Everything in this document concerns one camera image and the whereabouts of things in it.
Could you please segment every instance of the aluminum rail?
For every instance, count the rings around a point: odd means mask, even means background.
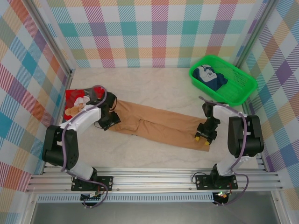
[[[215,190],[196,190],[191,177],[196,172],[210,173],[210,169],[159,169],[159,168],[96,168],[98,175],[114,177],[110,193],[185,193],[215,192]],[[249,177],[247,191],[282,190],[277,173],[268,173],[264,169],[238,169],[238,173]],[[246,184],[243,176],[237,176],[239,189]],[[31,177],[27,192],[31,194],[74,193],[71,191],[71,177],[61,173],[60,168],[46,166],[43,175]]]

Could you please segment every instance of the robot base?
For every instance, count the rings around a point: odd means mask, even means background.
[[[108,191],[112,190],[113,176],[97,176],[93,181],[105,184]],[[71,191],[104,191],[104,187],[79,179],[72,179]]]
[[[196,175],[195,176],[196,189],[197,190],[230,190],[230,189],[236,190],[238,189],[238,183],[236,182],[237,180],[235,178],[235,175],[226,176],[224,178],[226,178],[225,182],[223,182],[223,184],[216,187],[210,175]]]

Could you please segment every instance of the metal frame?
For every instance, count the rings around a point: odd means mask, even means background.
[[[98,202],[100,199],[94,199],[91,202]],[[109,194],[105,202],[123,202],[123,203],[169,203],[169,202],[213,202],[213,194],[210,192],[195,193],[118,193]],[[40,194],[38,203],[81,203],[81,194]]]
[[[184,193],[184,192],[215,192],[215,190],[196,190],[191,182],[194,173],[206,174],[210,169],[159,169],[159,168],[96,168],[98,175],[114,177],[114,193]],[[282,184],[277,173],[268,173],[264,168],[239,169],[239,173],[249,176],[248,191],[277,191]],[[246,179],[237,176],[238,190],[245,187]],[[31,178],[27,192],[31,194],[74,193],[71,191],[71,177],[61,173],[60,168],[46,166],[43,175]]]
[[[33,3],[32,0],[23,0],[22,1],[28,12],[30,13],[33,20],[36,22],[36,25],[40,32],[42,33],[45,41],[50,46],[51,50],[53,51],[55,57],[57,58],[59,64],[61,65],[62,69],[65,73],[69,76],[71,75],[71,68],[69,67],[66,59],[64,58],[59,46],[55,42],[54,37],[52,36],[47,24],[43,20],[42,16],[40,15],[36,5]]]
[[[276,5],[278,4],[279,0],[269,0],[268,4],[266,5],[264,11],[262,12],[262,16],[257,21],[256,27],[254,28],[251,37],[249,38],[248,42],[246,43],[243,52],[241,53],[238,61],[235,63],[237,68],[240,68],[243,63],[245,63],[253,45],[255,44],[256,40],[260,36],[263,28],[265,27],[268,19],[270,18],[273,10],[275,9]]]
[[[46,41],[51,46],[60,64],[63,66],[65,72],[69,74],[69,80],[67,88],[71,85],[72,76],[71,69],[64,59],[59,47],[57,46],[54,38],[52,37],[47,25],[44,23],[42,17],[39,14],[38,9],[32,2],[32,0],[23,0],[24,5],[28,11],[35,16],[35,21],[38,24],[39,29],[44,35]],[[263,15],[259,19],[257,26],[252,33],[252,36],[247,43],[244,51],[242,52],[239,60],[236,63],[237,67],[240,67],[246,60],[250,50],[252,49],[255,41],[264,28],[269,16],[273,9],[277,5],[278,0],[270,0]],[[58,118],[61,117],[63,112],[64,101],[60,105],[58,112]],[[248,114],[248,105],[244,105],[244,111]],[[263,159],[263,155],[257,156],[258,168],[257,169],[239,169],[239,173],[244,173],[249,176],[249,187],[247,191],[271,191],[275,206],[278,211],[279,218],[282,223],[290,223],[285,207],[281,200],[280,191],[283,189],[282,183],[279,180],[277,173],[270,173],[266,160]],[[96,168],[99,175],[112,175],[114,176],[113,190],[110,195],[119,196],[127,193],[138,194],[167,194],[173,193],[180,194],[196,194],[196,193],[210,193],[214,190],[196,190],[196,186],[191,183],[191,177],[196,172],[203,172],[209,174],[210,169],[154,169],[154,168]],[[245,178],[237,176],[239,185],[238,190],[242,191],[245,186]],[[24,216],[21,219],[22,224],[28,224],[31,222],[36,203],[39,203],[39,195],[41,194],[67,194],[78,195],[71,192],[71,178],[66,173],[61,173],[60,168],[53,167],[51,165],[45,165],[41,175],[33,175],[28,186],[27,195],[27,207]]]
[[[47,0],[39,0],[39,3],[41,4],[46,17],[49,19],[49,21],[57,35],[58,40],[60,41],[63,49],[65,50],[65,52],[69,58],[70,66],[72,66],[73,69],[78,68],[77,61],[74,58],[74,55],[72,54],[71,49],[65,40],[65,37],[64,37],[64,35],[54,17],[54,14],[51,11],[49,4],[47,3]]]

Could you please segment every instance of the plaid wall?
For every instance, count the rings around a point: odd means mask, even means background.
[[[35,2],[53,29],[46,10]],[[47,0],[60,38],[84,68],[190,67],[207,54],[229,60],[241,46],[236,43],[253,6],[261,2]]]
[[[52,34],[52,36],[53,36],[53,38],[54,38],[56,44],[57,44],[58,47],[60,48],[60,50],[61,50],[61,52],[62,52],[62,54],[63,54],[63,56],[64,56],[66,62],[68,63],[69,67],[72,68],[72,69],[74,69],[75,66],[71,63],[71,61],[70,61],[70,59],[69,59],[69,56],[68,56],[67,53],[65,52],[65,49],[64,49],[64,47],[63,47],[61,41],[59,40],[59,38],[58,38],[58,36],[57,36],[57,34],[56,34],[56,32],[55,32],[55,30],[54,30],[52,24],[50,23],[48,17],[46,16],[45,10],[42,8],[42,5],[41,5],[41,3],[40,3],[40,0],[33,0],[33,2],[35,3],[36,7],[38,8],[38,10],[39,10],[39,12],[40,12],[42,18],[44,19],[44,22],[47,24],[47,26],[48,26],[48,28],[49,28],[49,30],[50,30],[50,32],[51,32],[51,34]]]
[[[238,51],[238,53],[237,53],[237,56],[236,56],[236,58],[235,58],[235,60],[234,60],[234,64],[236,64],[237,61],[239,60],[239,58],[240,58],[240,56],[241,56],[241,54],[242,54],[242,52],[243,52],[243,50],[244,50],[244,47],[245,47],[246,44],[248,43],[248,41],[249,41],[249,39],[250,39],[250,37],[251,37],[251,35],[252,35],[252,32],[253,32],[254,29],[256,28],[256,25],[257,25],[258,20],[259,20],[259,19],[261,18],[261,16],[263,15],[263,11],[264,11],[264,9],[266,8],[266,5],[267,5],[268,2],[269,2],[269,0],[263,0],[263,2],[262,2],[262,4],[261,4],[260,8],[258,9],[258,12],[257,12],[257,14],[256,14],[256,16],[255,16],[255,18],[254,18],[254,20],[253,20],[253,22],[252,22],[252,24],[251,24],[251,26],[250,26],[248,32],[247,32],[247,34],[246,34],[246,37],[244,38],[243,43],[242,43],[242,45],[241,45],[241,47],[240,47],[240,49],[239,49],[239,51]]]
[[[0,0],[0,223],[13,224],[42,165],[66,74],[21,0]]]
[[[299,220],[299,1],[281,0],[244,71],[257,79],[248,100],[258,115],[271,171],[280,173],[289,215]]]

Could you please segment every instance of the gray floor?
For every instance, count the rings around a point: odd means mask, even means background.
[[[278,224],[270,193],[248,192],[227,207],[212,203],[40,203],[33,224]]]

